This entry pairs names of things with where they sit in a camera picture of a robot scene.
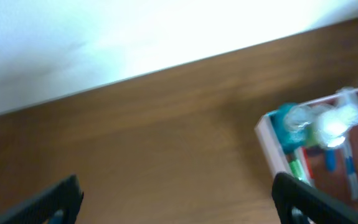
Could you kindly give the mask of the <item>pink cardboard box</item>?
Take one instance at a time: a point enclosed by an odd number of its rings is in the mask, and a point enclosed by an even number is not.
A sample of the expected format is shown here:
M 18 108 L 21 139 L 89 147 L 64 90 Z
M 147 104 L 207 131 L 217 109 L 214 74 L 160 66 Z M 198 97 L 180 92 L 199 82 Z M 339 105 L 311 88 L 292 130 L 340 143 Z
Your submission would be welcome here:
M 327 103 L 332 105 L 336 98 L 337 93 L 309 102 L 300 103 L 299 105 L 306 105 L 309 107 L 312 107 L 318 103 Z M 255 128 L 255 132 L 262 146 L 263 153 L 272 175 L 276 175 L 279 172 L 286 172 L 292 175 L 288 160 L 286 158 L 287 154 L 283 152 L 281 144 L 278 142 L 277 136 L 273 129 L 270 116 L 274 112 L 275 111 L 271 111 L 261 117 Z M 358 176 L 358 126 L 353 127 L 348 132 L 347 139 L 350 141 L 352 147 L 354 167 Z M 346 176 L 344 156 L 342 153 L 343 145 L 339 149 L 336 149 L 336 170 L 334 172 L 329 172 L 326 169 L 324 161 L 324 152 L 326 150 L 321 149 L 319 146 L 306 147 L 305 144 L 301 147 L 304 147 L 305 149 L 306 159 L 313 174 L 313 188 L 324 192 L 358 210 L 358 200 L 351 200 L 350 188 Z

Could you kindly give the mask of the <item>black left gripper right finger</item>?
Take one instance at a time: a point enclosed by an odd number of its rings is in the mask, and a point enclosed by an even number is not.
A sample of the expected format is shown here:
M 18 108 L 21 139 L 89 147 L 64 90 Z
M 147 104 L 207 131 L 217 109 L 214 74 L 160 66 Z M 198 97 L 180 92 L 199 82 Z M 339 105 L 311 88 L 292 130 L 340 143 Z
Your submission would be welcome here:
M 358 224 L 358 211 L 299 179 L 279 172 L 271 196 L 281 223 Z

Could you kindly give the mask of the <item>blue white toothbrush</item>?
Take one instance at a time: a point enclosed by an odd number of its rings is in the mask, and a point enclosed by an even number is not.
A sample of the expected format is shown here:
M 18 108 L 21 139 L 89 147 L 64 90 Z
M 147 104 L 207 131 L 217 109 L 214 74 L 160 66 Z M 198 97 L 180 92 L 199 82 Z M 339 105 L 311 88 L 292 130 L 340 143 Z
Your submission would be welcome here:
M 351 200 L 358 200 L 358 176 L 354 167 L 352 156 L 352 147 L 350 141 L 346 139 L 343 143 L 342 153 L 344 156 L 344 163 L 346 168 L 347 182 L 349 184 Z

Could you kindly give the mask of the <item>purple spray bottle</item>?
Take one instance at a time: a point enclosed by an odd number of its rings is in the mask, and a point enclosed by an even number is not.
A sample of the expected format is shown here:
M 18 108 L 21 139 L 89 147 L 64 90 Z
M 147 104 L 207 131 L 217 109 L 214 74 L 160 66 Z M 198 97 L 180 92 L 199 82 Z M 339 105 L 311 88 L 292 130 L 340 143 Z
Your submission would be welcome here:
M 306 129 L 306 147 L 319 146 L 336 150 L 347 140 L 348 132 L 358 126 L 358 96 L 354 88 L 337 91 L 332 105 L 318 103 L 311 107 L 312 123 Z

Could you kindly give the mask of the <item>teal mouthwash bottle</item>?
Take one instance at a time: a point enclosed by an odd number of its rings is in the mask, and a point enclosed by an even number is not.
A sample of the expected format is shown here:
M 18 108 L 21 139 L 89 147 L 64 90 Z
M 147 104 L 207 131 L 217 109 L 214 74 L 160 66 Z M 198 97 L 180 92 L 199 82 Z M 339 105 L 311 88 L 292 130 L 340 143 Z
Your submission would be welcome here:
M 285 154 L 291 154 L 305 144 L 306 127 L 313 122 L 313 114 L 309 106 L 285 103 L 270 118 Z

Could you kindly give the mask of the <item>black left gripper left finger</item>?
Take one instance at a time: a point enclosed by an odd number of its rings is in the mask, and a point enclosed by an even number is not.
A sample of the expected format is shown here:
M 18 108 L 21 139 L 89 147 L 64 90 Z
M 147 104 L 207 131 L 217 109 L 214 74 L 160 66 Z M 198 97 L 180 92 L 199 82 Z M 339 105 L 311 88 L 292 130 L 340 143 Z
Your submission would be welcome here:
M 77 176 L 70 175 L 0 214 L 0 224 L 75 223 L 83 197 Z

